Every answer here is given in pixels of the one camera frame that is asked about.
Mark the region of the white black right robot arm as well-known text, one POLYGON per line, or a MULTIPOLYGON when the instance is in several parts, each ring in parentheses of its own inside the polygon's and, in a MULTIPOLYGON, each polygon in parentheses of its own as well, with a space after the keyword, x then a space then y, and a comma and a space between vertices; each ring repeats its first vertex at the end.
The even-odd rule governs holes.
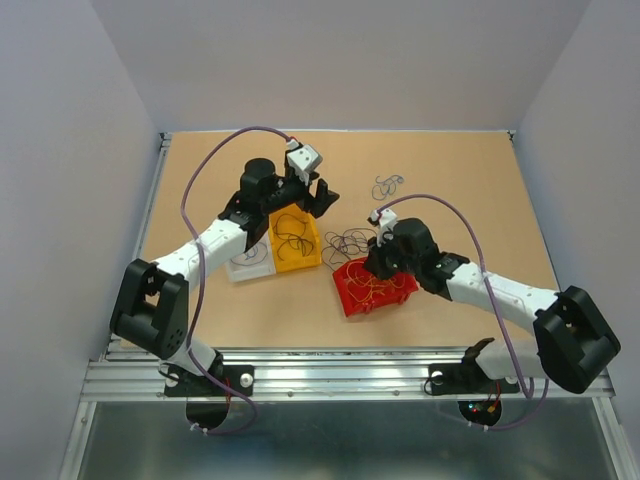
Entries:
POLYGON ((372 212, 369 222, 378 232, 368 241, 365 268, 377 279, 409 274, 430 294, 498 313, 531 334, 528 341, 484 339, 470 347, 454 376, 464 388, 523 376, 581 394, 620 353, 619 339, 585 290, 553 291, 485 272, 440 250, 417 218, 385 210, 372 212))

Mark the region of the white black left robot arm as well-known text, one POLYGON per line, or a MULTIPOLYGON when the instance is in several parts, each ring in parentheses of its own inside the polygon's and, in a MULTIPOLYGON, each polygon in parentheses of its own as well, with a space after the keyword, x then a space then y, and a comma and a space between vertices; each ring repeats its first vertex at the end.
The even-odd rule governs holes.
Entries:
POLYGON ((321 161, 307 148, 290 152, 284 175, 268 159, 248 161, 238 190, 202 233, 170 254, 126 267, 111 332, 187 371, 199 393, 215 392, 223 381, 222 356, 195 338, 190 294, 202 290, 214 270, 250 250, 266 233, 270 214, 296 205, 318 218, 338 200, 316 171, 321 161))

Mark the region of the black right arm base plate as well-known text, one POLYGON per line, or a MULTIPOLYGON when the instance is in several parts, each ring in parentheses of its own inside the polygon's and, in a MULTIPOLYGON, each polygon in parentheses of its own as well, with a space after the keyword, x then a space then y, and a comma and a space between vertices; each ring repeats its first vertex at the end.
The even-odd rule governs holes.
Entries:
POLYGON ((430 396, 515 394, 520 392, 520 387, 505 379, 489 379, 475 364, 435 363, 429 366, 423 391, 430 396))

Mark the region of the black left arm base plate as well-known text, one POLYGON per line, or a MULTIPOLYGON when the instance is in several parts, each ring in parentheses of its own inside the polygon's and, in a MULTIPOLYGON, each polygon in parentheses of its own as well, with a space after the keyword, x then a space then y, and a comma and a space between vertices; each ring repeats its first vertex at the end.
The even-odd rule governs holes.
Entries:
MULTIPOLYGON (((179 366, 164 364, 164 395, 169 398, 223 397, 227 392, 204 376, 194 375, 179 366)), ((249 364, 225 365, 220 382, 247 397, 253 395, 255 368, 249 364)))

